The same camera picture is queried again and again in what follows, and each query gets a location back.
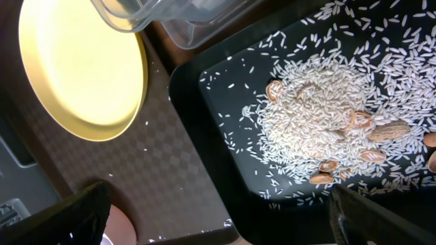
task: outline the countertop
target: countertop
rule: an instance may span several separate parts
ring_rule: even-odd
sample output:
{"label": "countertop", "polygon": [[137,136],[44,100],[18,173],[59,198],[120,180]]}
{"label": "countertop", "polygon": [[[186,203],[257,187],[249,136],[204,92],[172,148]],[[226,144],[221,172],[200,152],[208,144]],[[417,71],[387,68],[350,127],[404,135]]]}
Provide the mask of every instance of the countertop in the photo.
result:
{"label": "countertop", "polygon": [[228,213],[170,103],[168,73],[145,33],[149,89],[139,115],[116,139],[88,142],[59,126],[29,84],[18,43],[21,3],[0,4],[0,106],[59,194],[105,180],[139,244],[235,240],[234,228],[223,225]]}

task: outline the round plate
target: round plate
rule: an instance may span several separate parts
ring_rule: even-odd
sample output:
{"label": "round plate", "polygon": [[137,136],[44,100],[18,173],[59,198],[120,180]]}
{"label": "round plate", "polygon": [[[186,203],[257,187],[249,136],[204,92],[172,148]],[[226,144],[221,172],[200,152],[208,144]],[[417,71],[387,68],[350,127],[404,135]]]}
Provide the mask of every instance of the round plate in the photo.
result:
{"label": "round plate", "polygon": [[25,0],[19,40],[33,90],[62,127],[105,141],[130,126],[148,78],[138,34],[111,29],[89,0]]}

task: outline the black tray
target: black tray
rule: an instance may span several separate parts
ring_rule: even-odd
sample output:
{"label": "black tray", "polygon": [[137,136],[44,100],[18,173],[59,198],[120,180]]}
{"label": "black tray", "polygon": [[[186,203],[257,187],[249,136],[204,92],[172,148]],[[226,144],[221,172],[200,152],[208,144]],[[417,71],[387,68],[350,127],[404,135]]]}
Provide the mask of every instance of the black tray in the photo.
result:
{"label": "black tray", "polygon": [[[246,49],[254,46],[258,41],[267,38],[277,30],[288,28],[294,28],[293,33],[295,35],[290,35],[284,31],[287,34],[286,44],[299,43],[302,37],[308,36],[311,33],[310,27],[295,29],[291,25],[299,22],[301,18],[310,13],[318,12],[319,8],[328,2],[331,1],[295,1],[280,12],[258,21],[199,54],[194,60],[178,67],[171,77],[171,101],[238,232],[252,244],[321,244],[334,242],[326,205],[317,203],[312,206],[296,207],[295,198],[284,199],[281,196],[283,199],[266,201],[259,197],[258,191],[265,189],[265,187],[268,187],[273,192],[273,187],[267,183],[269,179],[264,177],[268,171],[268,166],[256,162],[249,154],[235,154],[234,151],[230,151],[223,140],[223,132],[221,131],[223,128],[218,127],[222,118],[219,118],[217,115],[218,112],[223,116],[224,114],[231,114],[232,121],[229,121],[229,123],[235,125],[240,117],[241,108],[250,102],[255,103],[253,95],[246,93],[246,90],[243,88],[244,80],[253,80],[252,82],[247,82],[247,84],[250,84],[250,91],[257,90],[259,94],[263,93],[265,86],[271,79],[269,71],[272,69],[274,60],[270,58],[269,61],[259,61],[258,55],[251,58],[250,54],[247,54],[250,51]],[[324,22],[324,26],[317,23],[317,27],[328,28],[331,27],[333,22],[330,18],[330,20]],[[370,36],[370,33],[364,34],[358,32],[357,28],[352,27],[351,31],[355,33],[355,38],[352,41],[360,46]],[[403,32],[391,34],[394,37],[399,37],[402,36]],[[372,48],[377,43],[381,44],[380,50],[385,48],[381,38],[380,35],[376,37],[374,43],[371,44]],[[334,48],[336,44],[332,42],[330,45],[331,47],[329,48]],[[354,48],[355,46],[350,46],[342,49],[346,50],[345,52],[352,53]],[[293,49],[293,46],[288,48],[289,52]],[[277,52],[274,55],[279,55],[281,59],[285,59],[286,54],[287,52],[281,54]],[[307,55],[301,55],[301,53],[298,55],[300,56],[297,56],[296,61],[309,58]],[[231,62],[233,64],[237,61],[244,63],[245,68],[240,68],[241,70],[245,69],[244,72],[241,70],[235,71],[235,68],[226,65],[229,64],[226,60],[228,56],[232,56]],[[262,72],[253,73],[255,76],[249,76],[253,75],[248,73],[253,65],[255,66],[255,71],[262,70]],[[216,71],[219,71],[221,74],[216,76]],[[209,81],[210,75],[219,77],[221,82],[226,82],[226,79],[239,79],[240,84],[235,84],[235,88],[236,85],[239,88],[229,90],[227,86],[215,86],[214,88],[214,85],[212,85],[212,89],[217,89],[219,92],[215,95],[209,95],[207,94],[206,83]],[[199,82],[201,78],[206,78],[206,81]],[[234,104],[234,100],[230,99],[234,97],[238,97],[237,101],[242,101],[241,104]],[[250,134],[244,134],[244,137],[251,137],[253,142],[256,143],[257,137],[255,135],[257,133],[257,131],[252,131]],[[258,176],[254,175],[255,169],[258,171]],[[361,178],[360,176],[355,176],[349,182],[357,182]],[[362,179],[366,183],[373,181],[365,177]],[[316,191],[314,186],[309,184],[294,184],[293,187],[295,188],[285,191],[292,193],[299,190],[305,192],[306,196],[310,196],[311,191]],[[434,189],[421,188],[419,191],[414,190],[406,193],[394,191],[385,195],[374,195],[371,199],[385,208],[400,214],[409,221],[433,232],[433,221],[436,218],[436,212],[431,205],[436,200]],[[272,202],[281,204],[281,210],[270,209],[268,204]]]}

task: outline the transparent lid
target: transparent lid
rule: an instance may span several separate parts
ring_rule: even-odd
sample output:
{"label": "transparent lid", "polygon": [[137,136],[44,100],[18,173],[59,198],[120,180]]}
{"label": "transparent lid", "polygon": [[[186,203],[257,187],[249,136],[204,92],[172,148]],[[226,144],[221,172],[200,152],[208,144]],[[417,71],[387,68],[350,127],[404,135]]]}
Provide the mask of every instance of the transparent lid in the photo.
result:
{"label": "transparent lid", "polygon": [[106,23],[117,31],[138,32],[153,20],[208,21],[237,0],[91,1]]}
{"label": "transparent lid", "polygon": [[91,0],[108,25],[138,32],[151,21],[162,22],[172,41],[192,49],[263,0]]}
{"label": "transparent lid", "polygon": [[173,1],[162,0],[91,0],[100,16],[117,31],[137,32]]}

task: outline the nut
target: nut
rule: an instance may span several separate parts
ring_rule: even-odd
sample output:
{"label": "nut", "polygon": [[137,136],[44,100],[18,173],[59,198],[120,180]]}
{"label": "nut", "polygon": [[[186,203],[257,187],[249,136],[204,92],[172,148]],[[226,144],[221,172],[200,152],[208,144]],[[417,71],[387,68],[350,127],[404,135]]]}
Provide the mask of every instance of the nut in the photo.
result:
{"label": "nut", "polygon": [[283,87],[280,81],[274,80],[266,87],[266,96],[271,102],[276,103],[277,96],[279,95],[279,93],[281,93],[282,90]]}
{"label": "nut", "polygon": [[377,126],[368,138],[379,142],[383,140],[395,140],[410,132],[409,125],[403,120],[396,120],[387,125]]}
{"label": "nut", "polygon": [[306,86],[304,86],[301,90],[300,90],[300,92],[298,92],[298,94],[297,94],[297,100],[299,100],[299,99],[301,99],[302,98],[302,96],[304,95],[304,92],[306,91],[306,89],[308,89],[308,88],[310,88],[310,87],[312,87],[313,86],[313,84],[308,84],[308,85],[306,85]]}
{"label": "nut", "polygon": [[320,165],[320,171],[331,172],[331,171],[335,170],[336,168],[338,168],[338,164],[339,163],[336,161],[323,162]]}
{"label": "nut", "polygon": [[436,147],[436,133],[427,133],[422,141],[426,146]]}
{"label": "nut", "polygon": [[360,158],[369,163],[382,163],[386,160],[386,155],[379,150],[364,150],[360,153]]}
{"label": "nut", "polygon": [[312,153],[312,155],[311,155],[313,158],[322,158],[322,154],[321,153],[319,153],[319,152],[316,152],[316,153]]}
{"label": "nut", "polygon": [[436,173],[436,152],[434,152],[431,155],[431,157],[427,163],[427,167],[428,167],[430,172]]}
{"label": "nut", "polygon": [[339,172],[339,177],[341,177],[341,179],[342,179],[343,181],[346,181],[346,180],[347,180],[347,174],[345,174],[345,171],[340,171],[340,172]]}
{"label": "nut", "polygon": [[330,184],[333,183],[334,179],[328,174],[318,174],[313,176],[309,183],[311,184]]}
{"label": "nut", "polygon": [[348,131],[348,130],[352,129],[354,126],[354,119],[356,118],[356,115],[354,114],[353,109],[350,109],[350,110],[351,110],[351,119],[349,121],[349,125],[346,126],[344,129],[342,129],[343,131]]}
{"label": "nut", "polygon": [[354,121],[354,129],[367,129],[373,126],[371,115],[365,112],[356,112]]}

